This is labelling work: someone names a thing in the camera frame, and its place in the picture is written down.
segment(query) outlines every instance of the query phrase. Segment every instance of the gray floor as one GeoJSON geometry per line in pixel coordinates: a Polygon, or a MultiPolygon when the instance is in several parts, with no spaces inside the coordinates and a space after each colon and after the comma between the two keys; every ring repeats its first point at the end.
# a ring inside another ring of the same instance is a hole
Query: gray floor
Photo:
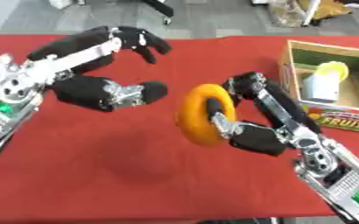
{"type": "Polygon", "coordinates": [[[87,0],[56,10],[49,0],[0,0],[0,33],[73,33],[97,25],[136,25],[169,39],[228,35],[359,35],[359,10],[326,21],[322,27],[275,26],[263,6],[249,0],[167,0],[176,10],[170,26],[138,0],[87,0]]]}

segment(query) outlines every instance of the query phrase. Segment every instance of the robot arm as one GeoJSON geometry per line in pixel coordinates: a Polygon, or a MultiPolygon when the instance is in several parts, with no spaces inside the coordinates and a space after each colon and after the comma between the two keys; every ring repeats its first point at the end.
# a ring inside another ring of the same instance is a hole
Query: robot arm
{"type": "MultiPolygon", "coordinates": [[[[234,101],[253,101],[272,125],[266,138],[276,145],[266,147],[263,142],[258,142],[258,145],[252,146],[257,147],[258,152],[269,155],[278,155],[284,145],[300,151],[294,167],[297,176],[346,223],[359,223],[359,158],[335,140],[322,135],[320,127],[278,85],[262,74],[236,76],[223,86],[234,101]]],[[[244,128],[243,132],[248,134],[243,136],[232,132],[230,144],[246,150],[249,139],[258,138],[259,129],[247,131],[244,128]]]]}
{"type": "Polygon", "coordinates": [[[144,29],[101,26],[43,46],[22,65],[9,54],[1,55],[0,150],[38,111],[47,89],[61,101],[101,111],[148,104],[165,96],[166,85],[158,81],[123,87],[108,78],[82,75],[107,66],[123,49],[155,63],[150,46],[161,54],[171,50],[163,39],[144,29]]]}
{"type": "Polygon", "coordinates": [[[271,156],[278,156],[287,146],[297,150],[294,170],[298,178],[346,223],[359,223],[359,158],[324,136],[320,127],[262,74],[238,75],[222,86],[224,95],[222,87],[211,84],[187,95],[178,113],[182,132],[197,144],[226,139],[233,147],[271,156]],[[241,100],[252,101],[271,127],[236,121],[231,110],[241,100]]]}

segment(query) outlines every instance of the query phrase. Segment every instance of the red tablecloth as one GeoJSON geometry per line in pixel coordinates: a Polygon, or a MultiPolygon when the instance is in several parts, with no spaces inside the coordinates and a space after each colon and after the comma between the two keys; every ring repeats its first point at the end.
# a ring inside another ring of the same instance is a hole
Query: red tablecloth
{"type": "MultiPolygon", "coordinates": [[[[21,62],[56,38],[0,36],[0,53],[13,53],[21,62]]],[[[0,221],[330,214],[295,177],[294,151],[274,158],[225,143],[203,148],[189,143],[173,119],[184,94],[198,84],[252,70],[276,77],[288,39],[359,47],[359,36],[173,40],[173,51],[155,66],[120,52],[113,65],[91,73],[121,84],[167,83],[169,95],[151,106],[100,113],[48,93],[0,155],[0,221]]],[[[264,122],[251,103],[239,113],[264,122]]],[[[325,131],[359,156],[359,133],[325,131]]]]}

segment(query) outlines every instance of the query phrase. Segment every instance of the orange ring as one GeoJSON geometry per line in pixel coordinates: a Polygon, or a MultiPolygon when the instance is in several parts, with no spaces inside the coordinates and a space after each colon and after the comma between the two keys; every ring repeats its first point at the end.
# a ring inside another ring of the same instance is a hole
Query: orange ring
{"type": "Polygon", "coordinates": [[[218,144],[222,140],[216,127],[208,120],[208,98],[215,98],[222,104],[224,115],[230,121],[236,119],[234,104],[223,87],[204,84],[192,89],[179,107],[177,125],[190,141],[200,145],[218,144]]]}

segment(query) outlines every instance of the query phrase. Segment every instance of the fruit box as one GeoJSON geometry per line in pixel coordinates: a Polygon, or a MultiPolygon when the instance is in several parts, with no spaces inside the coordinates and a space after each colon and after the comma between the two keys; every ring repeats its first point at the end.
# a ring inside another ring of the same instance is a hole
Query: fruit box
{"type": "Polygon", "coordinates": [[[288,41],[280,62],[280,84],[319,125],[359,131],[359,49],[288,41]],[[303,80],[317,66],[329,61],[344,62],[349,76],[340,83],[335,103],[301,98],[303,80]]]}

